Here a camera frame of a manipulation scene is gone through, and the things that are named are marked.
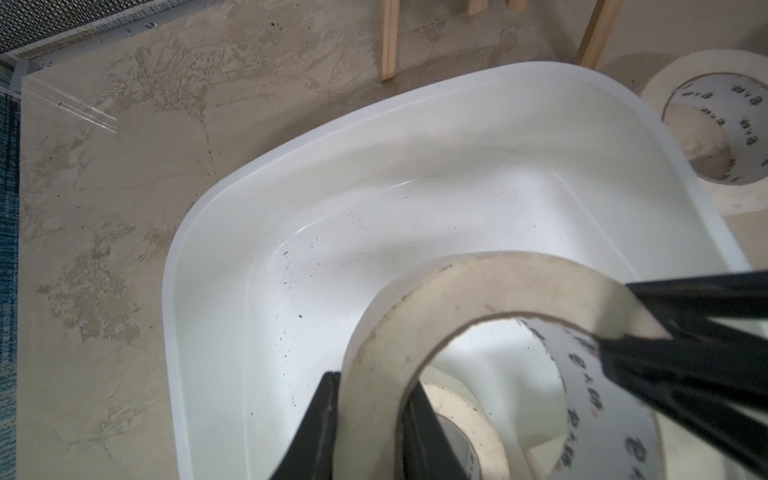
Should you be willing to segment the masking tape roll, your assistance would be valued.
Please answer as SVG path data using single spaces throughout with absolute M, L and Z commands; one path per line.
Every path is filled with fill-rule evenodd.
M 421 371 L 476 324 L 517 319 L 548 350 L 568 431 L 554 479 L 723 479 L 724 457 L 610 382 L 602 340 L 667 333 L 623 284 L 531 252 L 443 257 L 383 289 L 342 363 L 333 475 L 399 479 L 402 413 Z
M 725 215 L 767 208 L 767 57 L 700 51 L 673 61 L 641 98 Z

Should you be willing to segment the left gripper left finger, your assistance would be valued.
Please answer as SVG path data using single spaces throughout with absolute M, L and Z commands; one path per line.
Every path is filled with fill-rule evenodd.
M 330 480 L 338 424 L 340 372 L 322 375 L 272 480 Z

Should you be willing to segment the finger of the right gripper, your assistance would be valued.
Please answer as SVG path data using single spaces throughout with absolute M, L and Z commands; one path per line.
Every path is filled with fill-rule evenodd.
M 765 339 L 604 339 L 599 356 L 614 384 L 753 474 L 767 475 Z
M 684 318 L 767 319 L 767 272 L 628 283 L 626 287 L 663 325 Z

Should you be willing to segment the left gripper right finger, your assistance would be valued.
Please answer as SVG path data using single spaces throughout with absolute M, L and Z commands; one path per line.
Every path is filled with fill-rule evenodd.
M 410 393 L 402 422 L 403 478 L 468 479 L 420 383 Z

